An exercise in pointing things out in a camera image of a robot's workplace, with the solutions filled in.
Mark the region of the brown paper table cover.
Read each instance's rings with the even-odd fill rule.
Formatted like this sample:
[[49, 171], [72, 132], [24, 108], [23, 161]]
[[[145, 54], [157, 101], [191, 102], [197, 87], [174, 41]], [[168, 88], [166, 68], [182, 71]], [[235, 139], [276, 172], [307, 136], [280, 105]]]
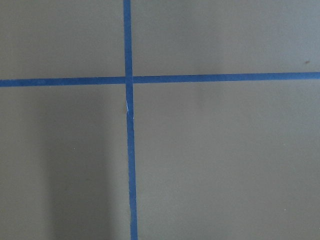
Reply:
[[3, 0], [3, 240], [317, 240], [317, 0]]

